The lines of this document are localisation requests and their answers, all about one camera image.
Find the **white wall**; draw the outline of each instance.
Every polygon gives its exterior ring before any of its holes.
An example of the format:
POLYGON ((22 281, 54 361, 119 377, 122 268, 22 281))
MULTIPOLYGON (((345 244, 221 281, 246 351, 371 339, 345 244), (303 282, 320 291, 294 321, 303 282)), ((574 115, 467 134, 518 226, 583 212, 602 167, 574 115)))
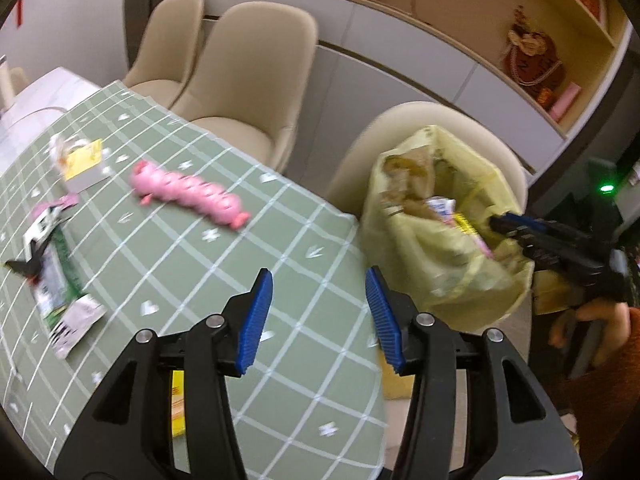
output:
POLYGON ((640 67, 633 64, 633 73, 609 119, 580 157, 564 175, 534 204, 534 211, 544 216, 569 193, 576 198, 589 192, 587 161, 592 156, 617 161, 634 136, 640 131, 640 67))
POLYGON ((123 0, 24 0, 0 29, 0 55, 31 80, 63 66, 98 85, 127 71, 123 0))

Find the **chair seat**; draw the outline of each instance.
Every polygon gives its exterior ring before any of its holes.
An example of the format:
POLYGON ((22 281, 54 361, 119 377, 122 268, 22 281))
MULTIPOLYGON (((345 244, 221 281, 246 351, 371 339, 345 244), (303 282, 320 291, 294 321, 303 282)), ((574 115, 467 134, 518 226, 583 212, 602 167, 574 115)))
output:
POLYGON ((153 79, 133 85, 131 89, 142 97, 151 97, 160 106, 170 108, 178 98, 181 86, 171 79, 153 79))
POLYGON ((263 131, 246 123, 225 117, 203 117, 191 123, 209 130, 212 134, 232 144, 238 150, 251 155, 267 165, 273 152, 273 141, 263 131))

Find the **human hand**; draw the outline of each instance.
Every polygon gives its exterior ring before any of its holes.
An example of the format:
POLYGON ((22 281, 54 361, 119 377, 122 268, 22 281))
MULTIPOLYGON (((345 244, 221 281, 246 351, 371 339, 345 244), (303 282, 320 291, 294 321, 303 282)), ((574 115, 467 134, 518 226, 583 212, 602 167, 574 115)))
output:
POLYGON ((629 339, 631 321, 629 307, 626 303, 616 303, 613 300, 597 298, 584 304, 577 310, 567 310, 553 323, 549 331, 549 344, 556 348, 566 345, 566 327, 571 319, 578 321, 606 321, 602 335, 602 342, 598 347, 591 364, 599 367, 604 364, 629 339))

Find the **person's arm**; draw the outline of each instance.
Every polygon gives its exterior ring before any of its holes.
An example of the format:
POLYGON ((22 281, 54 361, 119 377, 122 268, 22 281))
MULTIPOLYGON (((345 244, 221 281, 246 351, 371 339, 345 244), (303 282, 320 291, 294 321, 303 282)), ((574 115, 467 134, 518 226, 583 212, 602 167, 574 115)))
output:
MULTIPOLYGON (((549 336, 552 346, 564 346, 566 322, 573 315, 567 312, 556 321, 549 336)), ((598 299, 580 307, 575 317, 607 321, 594 369, 564 385, 588 469, 610 446, 640 397, 640 310, 598 299)))

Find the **trash bag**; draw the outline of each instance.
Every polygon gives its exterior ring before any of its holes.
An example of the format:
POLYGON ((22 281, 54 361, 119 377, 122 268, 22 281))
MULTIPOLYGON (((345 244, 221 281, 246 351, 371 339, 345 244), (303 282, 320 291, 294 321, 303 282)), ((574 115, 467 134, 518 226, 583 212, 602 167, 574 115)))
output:
MULTIPOLYGON (((417 158, 412 156, 410 165, 417 158)), ((427 126, 378 157, 360 221, 360 243, 391 289, 408 294, 420 311, 431 312, 452 329, 474 332, 509 314, 530 290, 533 262, 522 256, 514 240, 488 225, 489 216, 507 211, 522 213, 500 170, 445 129, 427 126), (455 211, 476 229, 493 257, 460 229, 416 213, 419 201, 407 202, 411 208, 390 203, 402 179, 389 176, 388 160, 393 159, 388 157, 415 154, 420 147, 428 149, 431 161, 424 172, 414 171, 421 175, 417 187, 455 199, 455 211)))

